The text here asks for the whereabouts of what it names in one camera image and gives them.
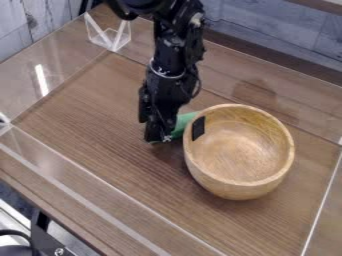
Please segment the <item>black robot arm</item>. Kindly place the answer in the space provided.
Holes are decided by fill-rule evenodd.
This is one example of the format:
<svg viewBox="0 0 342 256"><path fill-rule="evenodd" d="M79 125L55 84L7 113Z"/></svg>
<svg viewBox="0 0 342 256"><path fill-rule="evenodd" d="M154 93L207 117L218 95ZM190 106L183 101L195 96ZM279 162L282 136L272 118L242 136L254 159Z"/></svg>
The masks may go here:
<svg viewBox="0 0 342 256"><path fill-rule="evenodd" d="M172 139L178 113L202 89L198 63L203 60L204 7L200 0L105 0L116 16L132 21L151 16L155 52L139 89L139 122L144 140Z"/></svg>

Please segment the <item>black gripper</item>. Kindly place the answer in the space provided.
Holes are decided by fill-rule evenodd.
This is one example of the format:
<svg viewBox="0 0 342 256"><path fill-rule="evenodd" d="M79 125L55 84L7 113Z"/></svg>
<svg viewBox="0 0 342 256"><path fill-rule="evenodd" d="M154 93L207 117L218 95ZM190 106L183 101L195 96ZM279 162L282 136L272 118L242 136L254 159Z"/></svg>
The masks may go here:
<svg viewBox="0 0 342 256"><path fill-rule="evenodd" d="M179 74L171 74L154 62L148 63L139 88L138 114L139 122L146 124L144 140L148 143L172 140L179 108L196 97L200 86L195 65L186 67Z"/></svg>

